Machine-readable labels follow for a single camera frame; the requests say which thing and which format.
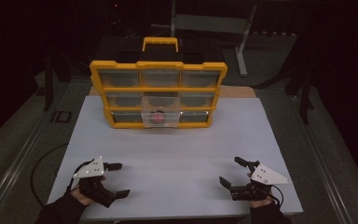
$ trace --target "white tabletop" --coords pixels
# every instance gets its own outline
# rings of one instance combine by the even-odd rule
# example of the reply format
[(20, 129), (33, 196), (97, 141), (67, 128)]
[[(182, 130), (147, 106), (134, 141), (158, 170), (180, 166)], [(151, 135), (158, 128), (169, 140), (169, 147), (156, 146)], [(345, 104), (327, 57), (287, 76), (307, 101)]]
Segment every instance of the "white tabletop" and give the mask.
[[(105, 172), (103, 185), (113, 192), (130, 189), (128, 198), (109, 208), (94, 203), (82, 219), (229, 217), (249, 214), (247, 202), (234, 202), (219, 176), (233, 186), (246, 185), (247, 168), (235, 161), (260, 161), (290, 178), (259, 99), (220, 98), (213, 125), (198, 129), (113, 129), (103, 117), (99, 96), (88, 96), (48, 199), (60, 198), (78, 165), (103, 156), (120, 162)], [(302, 212), (293, 185), (278, 186), (285, 214)]]

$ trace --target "storage organizer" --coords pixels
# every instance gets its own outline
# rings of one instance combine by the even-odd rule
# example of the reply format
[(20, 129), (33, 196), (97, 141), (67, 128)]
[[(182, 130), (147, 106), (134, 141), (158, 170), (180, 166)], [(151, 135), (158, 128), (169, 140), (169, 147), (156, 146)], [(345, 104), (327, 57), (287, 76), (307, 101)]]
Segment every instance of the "storage organizer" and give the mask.
[(90, 64), (114, 128), (206, 128), (227, 66), (212, 39), (105, 37)]

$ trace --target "floor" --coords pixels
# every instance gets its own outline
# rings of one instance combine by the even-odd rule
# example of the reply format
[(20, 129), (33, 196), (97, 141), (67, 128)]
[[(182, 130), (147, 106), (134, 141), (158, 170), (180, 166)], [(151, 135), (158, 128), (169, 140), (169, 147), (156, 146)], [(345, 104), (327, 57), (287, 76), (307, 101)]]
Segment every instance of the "floor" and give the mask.
[[(296, 37), (251, 35), (244, 50), (249, 75), (240, 77), (234, 49), (223, 49), (228, 65), (224, 85), (251, 86), (278, 74)], [(312, 88), (309, 122), (298, 115), (297, 96), (287, 96), (282, 80), (255, 90), (282, 151), (304, 213), (293, 223), (358, 223), (358, 170), (337, 127)], [(44, 112), (43, 96), (32, 96), (0, 130), (0, 224), (33, 223), (48, 199), (65, 144), (69, 142), (91, 83), (74, 77), (55, 81), (55, 99)], [(122, 223), (249, 223), (248, 217), (199, 218)], [(112, 223), (82, 221), (81, 223)]]

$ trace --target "yellow organizer box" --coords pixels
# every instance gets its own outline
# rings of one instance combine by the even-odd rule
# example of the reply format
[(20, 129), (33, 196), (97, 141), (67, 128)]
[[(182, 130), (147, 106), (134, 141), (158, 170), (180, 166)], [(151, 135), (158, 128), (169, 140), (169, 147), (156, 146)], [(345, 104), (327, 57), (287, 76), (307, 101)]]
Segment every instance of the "yellow organizer box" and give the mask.
[(200, 40), (199, 50), (184, 44), (184, 52), (174, 37), (146, 37), (142, 46), (133, 43), (106, 38), (90, 64), (91, 80), (109, 124), (132, 129), (210, 127), (227, 72), (221, 52), (210, 48), (213, 42), (202, 45)]

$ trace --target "white table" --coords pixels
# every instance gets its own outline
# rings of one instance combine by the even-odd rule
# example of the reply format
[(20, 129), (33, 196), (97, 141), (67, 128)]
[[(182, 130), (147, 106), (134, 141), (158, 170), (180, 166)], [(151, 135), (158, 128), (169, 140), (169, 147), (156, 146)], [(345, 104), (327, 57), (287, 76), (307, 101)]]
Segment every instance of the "white table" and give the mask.
[[(123, 163), (121, 170), (105, 172), (104, 187), (131, 193), (110, 208), (92, 204), (82, 219), (244, 216), (248, 203), (232, 201), (219, 183), (220, 175), (233, 186), (249, 183), (249, 170), (234, 162), (236, 156), (261, 161), (290, 178), (257, 98), (220, 98), (211, 128), (120, 130), (104, 119), (100, 97), (88, 96), (48, 202), (64, 194), (79, 164), (99, 156), (105, 162)], [(284, 194), (282, 211), (302, 212), (294, 186), (278, 187)]]

